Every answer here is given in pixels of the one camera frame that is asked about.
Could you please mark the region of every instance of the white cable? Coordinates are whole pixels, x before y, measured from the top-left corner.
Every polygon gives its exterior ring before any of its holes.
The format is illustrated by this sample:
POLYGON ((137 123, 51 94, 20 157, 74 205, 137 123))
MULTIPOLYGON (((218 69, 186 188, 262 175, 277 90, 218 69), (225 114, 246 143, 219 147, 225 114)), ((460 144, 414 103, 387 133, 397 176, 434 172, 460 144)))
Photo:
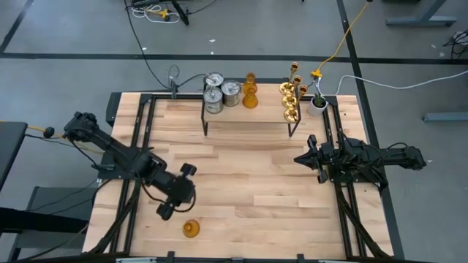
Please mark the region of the white cable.
POLYGON ((155 11, 155 12, 159 12, 162 10, 161 6, 159 6, 158 4, 154 4, 154 5, 151 5, 149 6, 148 8, 137 8, 135 9, 134 7, 132 7, 132 15, 136 18, 146 18, 148 21, 152 22, 152 23, 177 23, 178 21, 181 20, 181 17, 179 16, 178 13, 174 13, 174 12, 171 12, 171 13, 168 13, 169 16, 171 15, 176 15, 177 16, 177 20, 176 21, 160 21, 160 20, 152 20, 150 19, 150 17, 148 16, 148 13, 151 14, 151 12, 148 12, 148 11, 155 11))
POLYGON ((372 84, 379 85, 379 86, 386 87, 386 88, 394 88, 394 89, 400 89, 400 90, 401 90, 401 89, 408 89, 408 88, 416 88, 416 87, 419 87, 419 86, 421 86, 421 85, 425 85, 425 84, 432 83, 432 82, 439 81, 439 80, 448 80, 448 79, 451 79, 451 78, 454 78, 454 77, 462 76, 462 75, 464 75, 464 74, 466 74, 466 73, 468 73, 468 70, 467 70, 467 71, 464 71, 464 72, 461 72, 461 73, 458 73, 458 74, 453 75, 453 76, 440 77, 440 78, 437 78, 437 79, 428 80, 428 81, 423 82, 423 83, 419 83, 419 84, 415 84, 415 85, 410 85, 410 86, 406 86, 406 87, 394 87, 394 86, 391 86, 391 85, 386 85, 386 84, 382 84, 382 83, 376 83, 376 82, 371 81, 371 80, 366 80, 366 79, 363 79, 362 77, 356 77, 356 76, 351 76, 351 75, 345 75, 345 76, 341 77, 341 79, 339 80, 338 89, 336 90, 336 93, 333 94, 333 95, 325 95, 325 94, 323 94, 322 91, 320 90, 320 87, 318 86, 318 84, 317 84, 316 86, 317 86, 317 90, 319 91, 320 95, 322 95, 322 96, 336 96, 336 95, 338 95, 338 93, 339 93, 339 90, 340 90, 340 88, 341 88, 341 83, 343 82, 343 79, 346 78, 346 77, 355 78, 355 79, 362 80, 362 81, 367 82, 367 83, 372 83, 372 84))

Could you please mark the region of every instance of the tin can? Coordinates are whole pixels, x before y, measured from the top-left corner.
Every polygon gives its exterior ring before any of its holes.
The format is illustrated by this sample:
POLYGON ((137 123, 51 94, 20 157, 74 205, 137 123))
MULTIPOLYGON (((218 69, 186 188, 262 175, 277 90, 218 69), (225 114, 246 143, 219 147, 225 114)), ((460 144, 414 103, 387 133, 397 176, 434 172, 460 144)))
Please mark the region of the tin can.
POLYGON ((211 114, 217 114, 222 111, 222 91, 221 89, 210 86, 203 93, 205 109, 211 114))
POLYGON ((224 95, 224 105, 234 107, 239 103, 241 97, 241 84, 234 80, 226 80, 221 86, 224 95))
POLYGON ((219 72, 208 73, 205 77, 205 82, 207 85, 212 85, 217 88, 221 88, 221 84, 223 81, 224 81, 224 78, 219 72))

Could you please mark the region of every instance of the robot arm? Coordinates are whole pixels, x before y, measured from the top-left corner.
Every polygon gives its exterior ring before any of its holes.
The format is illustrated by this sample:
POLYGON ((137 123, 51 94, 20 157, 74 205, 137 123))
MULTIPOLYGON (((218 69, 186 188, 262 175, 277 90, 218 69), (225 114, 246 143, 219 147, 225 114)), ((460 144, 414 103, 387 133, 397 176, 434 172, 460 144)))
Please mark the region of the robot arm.
POLYGON ((76 112, 73 119, 64 127, 64 136, 70 141, 92 142, 97 147, 110 153, 117 166, 135 176, 146 186, 154 186, 167 195, 157 213, 168 220, 182 202, 190 202, 195 195, 195 185, 188 178, 197 168, 184 164, 181 175, 176 176, 166 171, 167 163, 149 150, 127 147, 103 132, 97 125, 96 116, 91 113, 76 112))
POLYGON ((310 135, 307 140, 309 151, 294 158, 298 164, 303 164, 311 169, 318 169, 319 183, 324 183, 328 179, 323 165, 339 166, 340 170, 346 172, 369 173, 373 167, 385 165, 399 165, 405 169, 420 170, 426 163, 419 149, 413 146, 404 148, 384 148, 377 149, 365 142, 341 137, 340 149, 335 149, 330 142, 323 143, 317 149, 317 139, 315 135, 310 135))

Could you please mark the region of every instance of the white pot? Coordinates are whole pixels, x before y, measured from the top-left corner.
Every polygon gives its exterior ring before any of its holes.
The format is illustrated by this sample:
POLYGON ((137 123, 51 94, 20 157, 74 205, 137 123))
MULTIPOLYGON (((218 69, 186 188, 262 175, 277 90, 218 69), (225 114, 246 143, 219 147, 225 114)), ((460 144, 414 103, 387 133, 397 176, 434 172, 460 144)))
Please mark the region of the white pot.
POLYGON ((327 106, 328 106, 328 102, 325 101, 325 106, 319 108, 319 107, 315 107, 314 103, 312 103, 313 99, 314 99, 314 97, 312 97, 312 99, 310 99, 310 104, 307 107, 307 112, 312 116, 322 115, 323 110, 325 110, 327 108, 327 106))

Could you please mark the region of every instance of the amber glass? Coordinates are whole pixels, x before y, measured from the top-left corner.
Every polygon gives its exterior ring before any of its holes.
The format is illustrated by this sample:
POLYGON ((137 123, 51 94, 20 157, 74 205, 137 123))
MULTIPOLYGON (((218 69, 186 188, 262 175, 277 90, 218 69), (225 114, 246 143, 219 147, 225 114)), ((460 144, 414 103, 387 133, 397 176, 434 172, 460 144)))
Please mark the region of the amber glass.
POLYGON ((190 219, 182 226, 182 232, 186 237, 195 237, 200 232, 200 224, 196 220, 190 219))
POLYGON ((246 95, 242 99, 242 104, 247 109, 253 109, 258 105, 258 99, 257 99, 257 96, 255 96, 256 91, 257 90, 253 88, 246 90, 246 95))
POLYGON ((249 73, 246 76, 246 82, 244 83, 244 86, 242 87, 242 93, 246 94, 246 91, 248 91, 250 88, 253 88, 255 92, 257 92, 257 84, 255 82, 255 74, 254 73, 249 73))

